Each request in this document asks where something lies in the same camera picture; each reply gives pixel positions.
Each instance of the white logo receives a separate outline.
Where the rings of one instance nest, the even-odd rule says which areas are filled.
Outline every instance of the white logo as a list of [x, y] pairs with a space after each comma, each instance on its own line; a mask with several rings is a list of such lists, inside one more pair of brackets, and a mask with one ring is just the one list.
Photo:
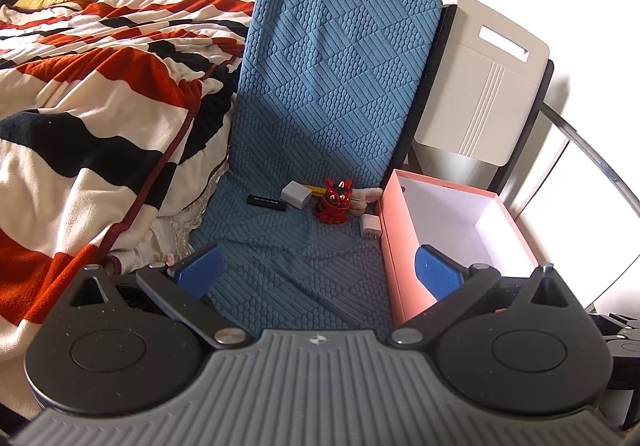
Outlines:
[[327, 341], [329, 341], [329, 338], [325, 338], [320, 334], [316, 334], [315, 336], [309, 338], [307, 341], [313, 343], [314, 345], [322, 345], [323, 343], [327, 343]]

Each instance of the rectangular handle hole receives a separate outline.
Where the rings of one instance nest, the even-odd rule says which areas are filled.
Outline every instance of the rectangular handle hole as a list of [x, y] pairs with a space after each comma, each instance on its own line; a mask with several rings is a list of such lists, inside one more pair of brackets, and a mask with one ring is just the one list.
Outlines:
[[526, 63], [529, 59], [529, 51], [520, 47], [516, 43], [509, 39], [506, 39], [503, 35], [498, 34], [492, 29], [486, 26], [480, 28], [480, 38], [489, 42], [491, 45], [495, 45], [498, 49], [502, 49], [505, 52], [515, 56], [518, 60]]

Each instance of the black rectangular object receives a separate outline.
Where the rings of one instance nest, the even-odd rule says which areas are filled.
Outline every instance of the black rectangular object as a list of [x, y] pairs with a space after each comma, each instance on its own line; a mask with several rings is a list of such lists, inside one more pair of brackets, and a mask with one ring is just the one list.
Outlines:
[[246, 203], [253, 204], [254, 206], [260, 206], [261, 208], [270, 208], [277, 211], [284, 211], [287, 209], [287, 203], [285, 201], [270, 199], [268, 197], [257, 197], [256, 195], [248, 195], [246, 198]]

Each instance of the gray ribbed plastic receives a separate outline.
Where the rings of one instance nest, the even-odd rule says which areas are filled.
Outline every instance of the gray ribbed plastic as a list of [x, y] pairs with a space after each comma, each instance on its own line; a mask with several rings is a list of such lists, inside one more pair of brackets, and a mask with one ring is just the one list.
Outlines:
[[264, 331], [252, 346], [214, 353], [193, 385], [153, 410], [100, 420], [46, 410], [10, 441], [15, 446], [619, 442], [590, 411], [550, 421], [483, 412], [446, 388], [423, 355], [384, 347], [372, 331]]

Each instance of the silver screw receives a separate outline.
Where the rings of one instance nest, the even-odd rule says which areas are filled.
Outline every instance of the silver screw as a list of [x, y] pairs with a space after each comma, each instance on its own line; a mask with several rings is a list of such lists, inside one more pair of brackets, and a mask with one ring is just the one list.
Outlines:
[[391, 339], [398, 345], [413, 345], [422, 341], [422, 333], [418, 329], [403, 327], [396, 329], [391, 334]]
[[237, 345], [246, 340], [246, 332], [238, 327], [229, 327], [227, 329], [220, 329], [213, 337], [222, 345]]

